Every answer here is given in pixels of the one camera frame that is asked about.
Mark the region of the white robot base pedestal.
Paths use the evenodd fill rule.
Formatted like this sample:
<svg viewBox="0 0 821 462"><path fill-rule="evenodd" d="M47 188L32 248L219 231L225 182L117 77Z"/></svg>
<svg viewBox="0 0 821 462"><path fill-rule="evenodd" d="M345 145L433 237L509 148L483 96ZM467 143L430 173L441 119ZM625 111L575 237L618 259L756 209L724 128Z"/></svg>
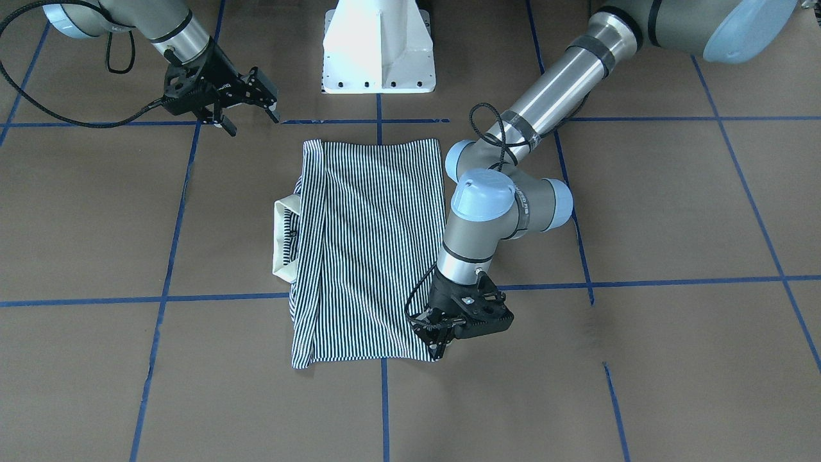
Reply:
<svg viewBox="0 0 821 462"><path fill-rule="evenodd" d="M436 87L427 6L419 1L340 1L325 13L323 92L427 94Z"/></svg>

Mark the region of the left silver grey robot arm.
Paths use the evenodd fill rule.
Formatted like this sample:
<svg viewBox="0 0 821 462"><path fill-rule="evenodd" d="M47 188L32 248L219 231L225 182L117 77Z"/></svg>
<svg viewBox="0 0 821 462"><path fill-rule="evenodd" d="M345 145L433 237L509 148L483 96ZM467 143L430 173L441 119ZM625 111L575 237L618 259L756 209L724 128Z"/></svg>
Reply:
<svg viewBox="0 0 821 462"><path fill-rule="evenodd" d="M788 23L795 1L607 1L528 90L474 141L449 149L455 182L437 260L423 275L427 301L411 330L432 361L452 340L507 330L515 316L489 277L498 243L565 225L574 208L560 180L534 178L519 167L560 128L616 66L645 44L740 64L759 55Z"/></svg>

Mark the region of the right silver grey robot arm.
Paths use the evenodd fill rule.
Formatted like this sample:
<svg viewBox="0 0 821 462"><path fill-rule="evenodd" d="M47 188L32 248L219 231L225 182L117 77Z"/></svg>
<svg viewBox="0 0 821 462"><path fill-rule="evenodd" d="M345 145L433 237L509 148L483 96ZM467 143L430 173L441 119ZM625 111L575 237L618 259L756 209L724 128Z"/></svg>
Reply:
<svg viewBox="0 0 821 462"><path fill-rule="evenodd" d="M184 1L59 1L43 7L50 23L74 39L137 30L168 62L159 105L173 116L237 134L226 108L255 105L274 123L278 88L253 67L240 73Z"/></svg>

